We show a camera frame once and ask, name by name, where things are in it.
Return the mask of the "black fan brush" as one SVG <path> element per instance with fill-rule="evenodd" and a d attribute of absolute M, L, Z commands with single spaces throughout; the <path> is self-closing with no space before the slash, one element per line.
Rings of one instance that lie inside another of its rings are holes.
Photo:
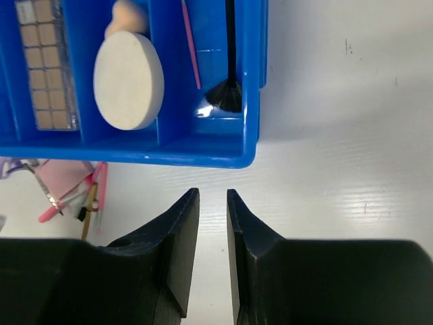
<path fill-rule="evenodd" d="M 237 80 L 235 1 L 225 1 L 227 30 L 227 78 L 206 93 L 206 101 L 222 111 L 242 112 L 242 87 Z"/>

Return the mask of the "round beige powder puff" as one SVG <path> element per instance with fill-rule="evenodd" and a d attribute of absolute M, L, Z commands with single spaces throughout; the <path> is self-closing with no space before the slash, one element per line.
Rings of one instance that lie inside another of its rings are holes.
<path fill-rule="evenodd" d="M 112 127 L 132 131 L 152 124 L 164 99 L 164 73 L 152 42 L 126 30 L 110 35 L 97 53 L 93 90 Z"/>

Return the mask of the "eyeshadow palette clear case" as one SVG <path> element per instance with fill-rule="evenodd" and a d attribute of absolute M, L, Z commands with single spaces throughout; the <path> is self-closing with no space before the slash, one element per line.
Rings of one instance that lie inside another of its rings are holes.
<path fill-rule="evenodd" d="M 76 94 L 62 2 L 14 4 L 37 129 L 76 131 Z"/>

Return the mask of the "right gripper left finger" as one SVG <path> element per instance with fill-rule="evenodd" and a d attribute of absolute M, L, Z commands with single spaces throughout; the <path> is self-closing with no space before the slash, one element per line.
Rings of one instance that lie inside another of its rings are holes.
<path fill-rule="evenodd" d="M 188 190 L 107 246 L 1 241 L 2 324 L 179 324 L 187 315 L 200 216 Z"/>

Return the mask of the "beige makeup sponge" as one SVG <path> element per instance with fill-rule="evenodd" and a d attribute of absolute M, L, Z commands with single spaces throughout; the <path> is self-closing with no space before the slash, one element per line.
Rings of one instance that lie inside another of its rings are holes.
<path fill-rule="evenodd" d="M 116 1 L 112 6 L 112 20 L 105 30 L 104 37 L 107 39 L 120 30 L 146 34 L 149 30 L 147 12 L 132 1 Z"/>

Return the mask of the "pink lip brush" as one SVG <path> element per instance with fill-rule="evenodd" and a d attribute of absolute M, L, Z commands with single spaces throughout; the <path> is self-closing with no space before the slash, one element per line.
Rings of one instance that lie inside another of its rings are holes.
<path fill-rule="evenodd" d="M 191 23 L 190 23 L 190 19 L 189 19 L 189 13 L 187 10 L 186 0 L 181 0 L 181 6 L 182 6 L 185 32 L 186 32 L 186 36 L 187 36 L 187 43 L 188 43 L 189 53 L 190 53 L 190 58 L 191 58 L 191 64 L 193 67 L 193 73 L 194 73 L 194 77 L 196 80 L 196 87 L 197 87 L 197 89 L 201 89 L 202 85 L 201 85 L 201 80 L 200 80 L 198 61 L 197 61 L 197 57 L 196 57 L 196 49 L 195 49 L 195 45 L 194 45 L 193 33 L 192 33 L 192 29 L 191 29 Z"/>

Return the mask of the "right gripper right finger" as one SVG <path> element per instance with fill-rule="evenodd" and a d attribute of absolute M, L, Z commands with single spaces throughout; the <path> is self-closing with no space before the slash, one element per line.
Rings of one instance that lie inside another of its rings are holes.
<path fill-rule="evenodd" d="M 431 324 L 432 260 L 409 240 L 279 235 L 227 192 L 235 324 Z"/>

